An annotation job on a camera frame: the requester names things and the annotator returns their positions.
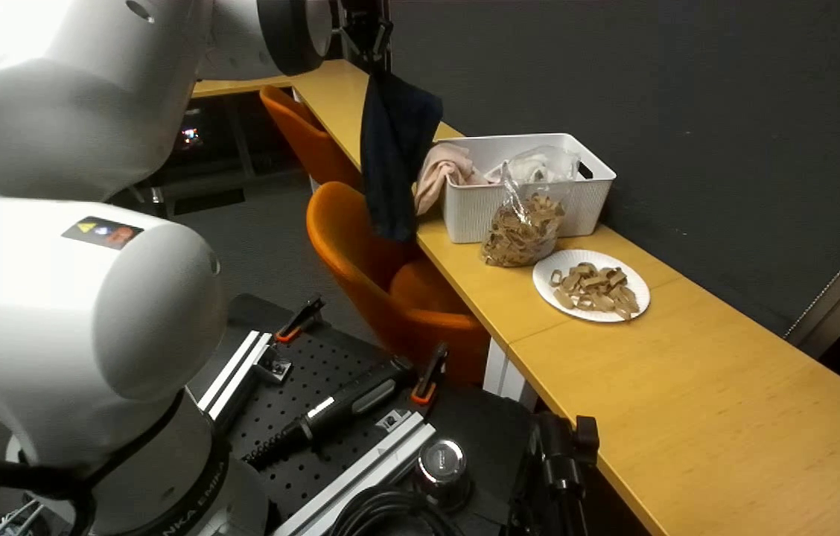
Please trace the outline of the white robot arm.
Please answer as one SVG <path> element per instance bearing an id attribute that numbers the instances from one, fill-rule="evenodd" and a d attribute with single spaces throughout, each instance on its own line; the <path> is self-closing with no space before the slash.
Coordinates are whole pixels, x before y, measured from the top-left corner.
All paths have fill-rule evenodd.
<path id="1" fill-rule="evenodd" d="M 204 78 L 320 69 L 338 0 L 0 0 L 0 489 L 71 536 L 262 536 L 259 475 L 188 381 L 228 326 L 211 247 L 120 206 Z"/>

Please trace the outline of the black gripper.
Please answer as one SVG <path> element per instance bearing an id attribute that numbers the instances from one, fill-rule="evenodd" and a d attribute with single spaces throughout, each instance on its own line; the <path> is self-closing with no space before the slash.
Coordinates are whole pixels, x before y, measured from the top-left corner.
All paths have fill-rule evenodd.
<path id="1" fill-rule="evenodd" d="M 344 0 L 344 51 L 363 69 L 390 63 L 390 5 L 387 0 Z"/>

